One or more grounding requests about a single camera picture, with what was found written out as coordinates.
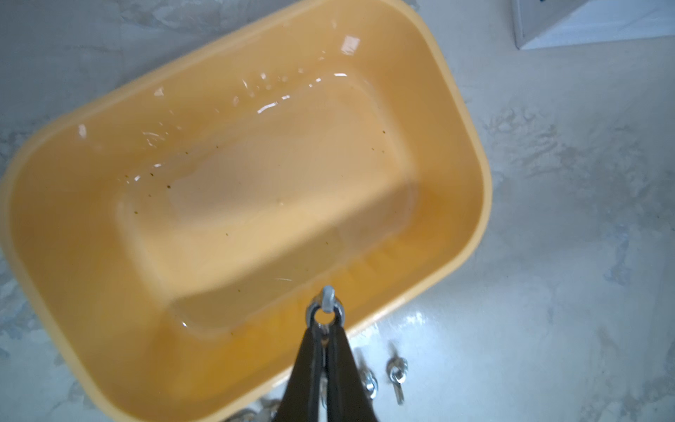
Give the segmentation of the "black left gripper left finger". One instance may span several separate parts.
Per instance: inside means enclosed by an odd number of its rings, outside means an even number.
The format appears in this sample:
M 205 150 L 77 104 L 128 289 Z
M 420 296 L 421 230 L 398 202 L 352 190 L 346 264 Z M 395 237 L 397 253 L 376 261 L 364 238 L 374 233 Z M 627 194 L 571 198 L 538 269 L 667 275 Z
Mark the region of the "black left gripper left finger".
M 306 330 L 274 422 L 318 422 L 322 340 L 323 333 L 317 324 Z

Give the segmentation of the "yellow plastic storage box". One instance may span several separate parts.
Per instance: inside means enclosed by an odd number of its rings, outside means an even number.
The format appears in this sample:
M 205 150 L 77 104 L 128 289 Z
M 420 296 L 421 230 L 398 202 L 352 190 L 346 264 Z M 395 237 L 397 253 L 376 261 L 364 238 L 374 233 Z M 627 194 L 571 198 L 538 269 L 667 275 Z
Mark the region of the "yellow plastic storage box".
M 460 267 L 490 168 L 402 1 L 302 1 L 65 115 L 1 184 L 1 245 L 117 421 L 220 421 L 289 372 L 331 285 L 360 330 Z

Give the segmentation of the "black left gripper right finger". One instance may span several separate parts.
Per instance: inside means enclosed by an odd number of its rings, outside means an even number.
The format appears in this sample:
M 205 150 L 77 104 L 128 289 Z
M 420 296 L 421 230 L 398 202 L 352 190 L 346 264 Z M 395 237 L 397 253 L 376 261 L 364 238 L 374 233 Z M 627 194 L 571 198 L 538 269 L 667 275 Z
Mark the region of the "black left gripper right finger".
M 326 344 L 327 418 L 336 421 L 372 421 L 377 418 L 366 396 L 346 331 L 332 325 Z

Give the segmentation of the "silver wing nut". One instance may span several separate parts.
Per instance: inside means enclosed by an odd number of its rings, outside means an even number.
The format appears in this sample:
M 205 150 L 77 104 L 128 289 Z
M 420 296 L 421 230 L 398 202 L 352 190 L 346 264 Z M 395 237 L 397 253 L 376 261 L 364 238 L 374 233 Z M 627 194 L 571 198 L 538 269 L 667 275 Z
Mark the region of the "silver wing nut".
M 306 309 L 305 320 L 309 329 L 320 333 L 323 337 L 330 334 L 331 328 L 345 326 L 345 307 L 338 299 L 333 286 L 324 286 L 312 299 Z
M 360 382 L 366 397 L 370 401 L 374 401 L 379 391 L 379 383 L 374 375 L 374 372 L 368 367 L 361 367 L 359 369 Z
M 408 370 L 407 360 L 397 354 L 388 361 L 387 375 L 393 385 L 398 405 L 404 405 L 405 403 L 403 384 L 407 380 Z

